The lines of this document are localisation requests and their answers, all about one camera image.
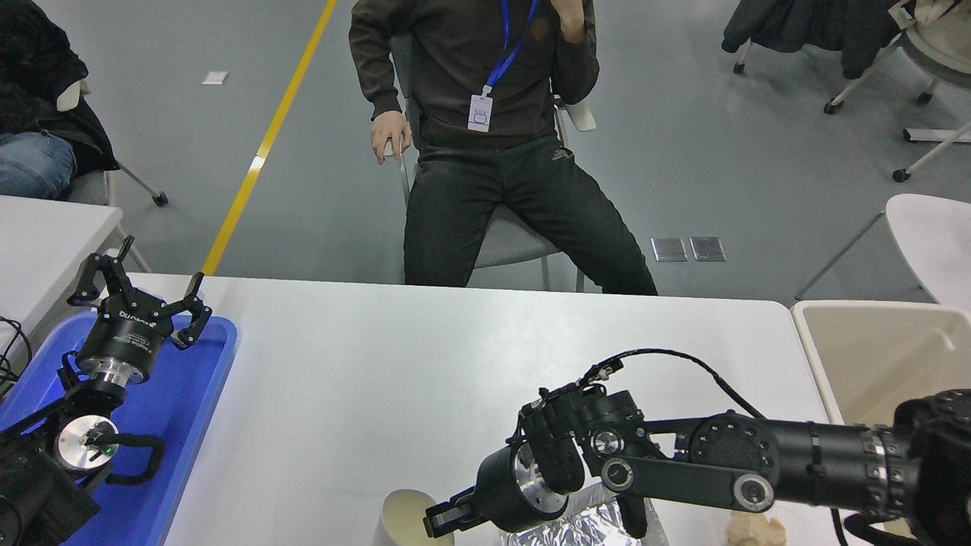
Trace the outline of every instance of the black pants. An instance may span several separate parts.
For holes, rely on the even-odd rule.
[[[405,283],[464,287],[498,203],[604,292],[657,295],[614,204],[554,136],[508,150],[425,145],[408,201]]]

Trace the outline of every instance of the id badge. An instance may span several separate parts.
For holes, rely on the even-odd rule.
[[[492,97],[472,95],[469,105],[469,130],[488,133],[488,124],[492,119]]]

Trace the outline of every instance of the dark sweater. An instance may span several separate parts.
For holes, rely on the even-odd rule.
[[[509,51],[522,36],[531,0],[509,0]],[[501,4],[482,0],[358,0],[352,10],[351,53],[374,116],[401,111],[388,59],[391,36],[411,32],[412,96],[423,109],[424,140],[439,146],[504,149],[553,134],[550,85],[567,103],[583,100],[596,83],[593,1],[584,1],[586,37],[569,44],[559,16],[540,0],[516,61],[489,95],[488,133],[467,127],[469,101],[482,92],[503,56]]]

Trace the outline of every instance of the yellow floor line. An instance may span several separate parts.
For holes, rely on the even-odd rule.
[[[216,268],[219,267],[222,254],[226,251],[229,238],[232,237],[233,230],[236,229],[236,224],[243,214],[243,209],[246,208],[247,201],[250,200],[252,189],[256,186],[256,179],[259,178],[259,173],[263,170],[263,163],[266,162],[266,156],[273,149],[273,143],[277,140],[280,127],[286,120],[286,114],[289,112],[290,105],[293,103],[293,97],[296,96],[297,90],[300,89],[300,84],[303,83],[304,74],[307,73],[307,67],[310,65],[311,59],[314,58],[314,52],[317,50],[320,36],[323,35],[323,30],[327,27],[327,22],[330,20],[330,15],[334,12],[334,6],[336,5],[337,0],[328,0],[327,6],[323,9],[323,13],[320,14],[317,28],[314,29],[314,34],[311,36],[310,42],[307,43],[307,48],[304,49],[303,56],[300,57],[300,62],[297,64],[296,70],[293,71],[293,78],[290,79],[290,85],[286,88],[284,98],[280,101],[280,106],[277,107],[277,113],[273,116],[273,121],[270,122],[270,127],[266,130],[266,135],[263,136],[263,142],[259,145],[256,157],[252,159],[250,170],[243,180],[243,185],[240,186],[239,191],[236,193],[236,198],[233,200],[232,206],[229,207],[229,213],[226,215],[226,219],[222,221],[222,227],[219,229],[216,241],[213,242],[213,246],[209,250],[209,256],[206,257],[206,262],[202,266],[202,272],[206,275],[216,274]]]

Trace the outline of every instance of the paper cup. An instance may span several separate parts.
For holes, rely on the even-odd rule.
[[[410,489],[399,489],[385,497],[381,519],[371,546],[452,546],[455,539],[449,534],[429,538],[425,532],[425,508],[435,505],[435,499]]]

